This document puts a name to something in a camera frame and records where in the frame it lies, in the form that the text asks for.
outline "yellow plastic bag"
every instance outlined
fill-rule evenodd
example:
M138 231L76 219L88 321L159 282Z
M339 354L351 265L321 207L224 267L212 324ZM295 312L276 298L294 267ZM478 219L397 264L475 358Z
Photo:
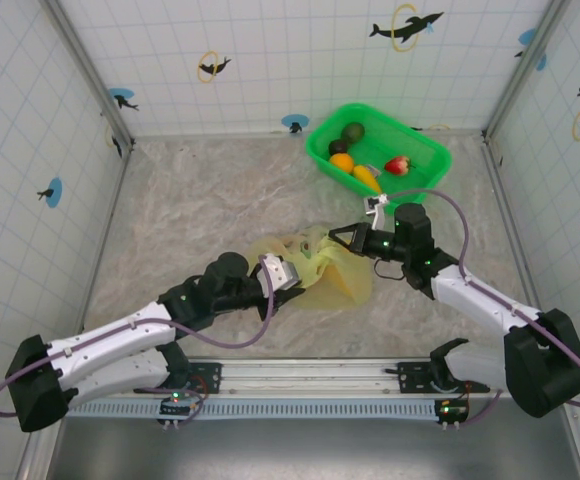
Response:
M256 241L245 254L251 271L258 256L265 253L281 255L297 269L299 286L306 291L292 300L293 305L340 310L356 307L370 298L370 262L330 240L325 227L310 227L295 235Z

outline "metal pole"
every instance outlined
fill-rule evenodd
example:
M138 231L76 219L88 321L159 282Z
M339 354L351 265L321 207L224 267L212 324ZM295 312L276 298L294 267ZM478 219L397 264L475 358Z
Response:
M50 18L50 21L54 24L57 34L63 41L68 52L70 52L77 68L90 87L92 95L97 99L103 115L105 115L108 123L110 123L114 137L117 141L125 143L126 146L132 145L130 130L128 130L123 118L121 118L119 110L110 97L108 89L103 83L103 80L101 80L97 69L92 64L88 52L83 47L60 0L39 0L39 3Z
M548 45L552 33L559 25L559 22L563 18L563 15L571 2L572 0L551 0L548 4L548 8L537 27L532 42L530 42L528 48L523 52L521 62L515 70L510 83L508 83L508 86L501 96L497 108L488 123L488 127L486 128L486 138L494 138L501 129L503 122L510 113L512 105L519 97L521 89L530 77L530 74L534 71L541 55L545 53L546 46Z

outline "white robotic arm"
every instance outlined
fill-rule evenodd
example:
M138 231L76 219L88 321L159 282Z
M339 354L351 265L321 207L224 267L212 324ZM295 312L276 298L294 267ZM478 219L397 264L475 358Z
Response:
M395 232L381 230L385 204L385 195L366 199L366 213L374 217L373 223L331 230L330 238L355 254L401 262L404 277L415 290L455 308L503 340L501 348L486 349L456 339L431 352L430 370L438 391L456 380L507 388L517 404L535 417L580 393L580 342L567 315L518 304L475 278L435 247L421 205L400 205L395 210ZM351 240L344 241L340 234L352 234ZM297 287L300 279L294 266L281 257L268 254L250 275L248 271L242 256L225 253L203 275L190 277L123 319L49 345L38 335L22 342L4 382L22 430L44 428L69 408L101 396L133 389L185 388L189 362L176 339L198 335L195 332L212 325L217 315L236 309L256 307L268 322L273 311L304 291ZM547 341L545 333L537 335L537 327L530 324L549 330L548 336L574 352L578 363L570 361L563 348L557 349L554 340ZM40 359L46 360L42 366L17 377L17 372Z
M217 315L237 309L258 308L265 326L276 309L304 291L296 287L294 266L275 255L263 256L250 275L248 271L245 258L224 253L203 275L190 277L120 320L49 344L39 335L24 340L5 382L21 429L39 430L68 409L113 393L185 388L190 364L176 339L196 335ZM39 368L15 378L35 362L41 363Z

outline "white tiled wall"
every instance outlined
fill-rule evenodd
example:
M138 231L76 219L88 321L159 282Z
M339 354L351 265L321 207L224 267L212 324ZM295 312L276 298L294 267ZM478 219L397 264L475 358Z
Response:
M547 55L496 140L542 306L570 314L580 335L580 1Z
M72 332L121 171L106 123L37 0L0 0L0 380L28 336ZM63 196L39 201L51 179ZM0 398L12 406L8 395ZM0 420L0 478L26 435Z
M65 0L109 87L134 92L123 108L133 134L287 131L359 101L427 128L485 128L547 0L416 0L416 15L443 15L398 53L386 0ZM402 7L395 28L415 15ZM401 45L410 47L414 37ZM231 59L210 83L200 60ZM204 64L210 65L210 57ZM203 73L204 80L210 80Z

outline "green plastic basket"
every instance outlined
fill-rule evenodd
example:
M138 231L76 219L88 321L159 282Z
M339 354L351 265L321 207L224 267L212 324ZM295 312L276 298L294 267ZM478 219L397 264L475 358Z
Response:
M363 197L376 196L377 193L328 161L328 145L340 138L341 130L351 122L361 123L366 133L360 142L349 147L348 153L355 165L370 164L382 172L377 181L383 193L434 188L452 165L452 155L443 145L372 107L361 103L344 105L312 132L306 149L319 170ZM415 168L411 168L407 175L397 176L383 169L397 155L410 157ZM386 206L386 212L392 215L397 205L404 202L421 203L424 198L425 194L396 198Z

